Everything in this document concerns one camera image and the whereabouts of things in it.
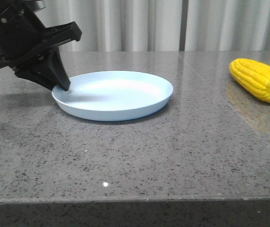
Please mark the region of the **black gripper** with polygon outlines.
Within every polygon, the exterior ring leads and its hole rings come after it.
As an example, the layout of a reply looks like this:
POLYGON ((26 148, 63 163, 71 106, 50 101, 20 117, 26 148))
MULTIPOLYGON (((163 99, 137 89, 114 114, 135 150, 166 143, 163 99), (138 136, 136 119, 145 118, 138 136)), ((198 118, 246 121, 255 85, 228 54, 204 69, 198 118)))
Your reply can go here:
POLYGON ((0 69, 18 67, 47 51, 32 69, 15 71, 48 90, 58 85, 68 91, 70 80, 61 61, 59 45, 79 41, 82 32, 75 22, 45 27, 29 7, 7 7, 0 13, 0 69))

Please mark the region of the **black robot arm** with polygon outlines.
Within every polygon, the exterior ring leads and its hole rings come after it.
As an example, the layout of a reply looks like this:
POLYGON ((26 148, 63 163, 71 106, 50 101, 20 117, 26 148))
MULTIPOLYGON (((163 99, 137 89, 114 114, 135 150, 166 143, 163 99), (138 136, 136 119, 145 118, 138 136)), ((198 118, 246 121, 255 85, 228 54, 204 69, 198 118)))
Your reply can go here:
POLYGON ((59 46, 78 42, 82 32, 76 22, 45 27, 35 14, 43 8, 42 0, 0 0, 0 69, 10 67, 18 78, 67 91, 59 46))

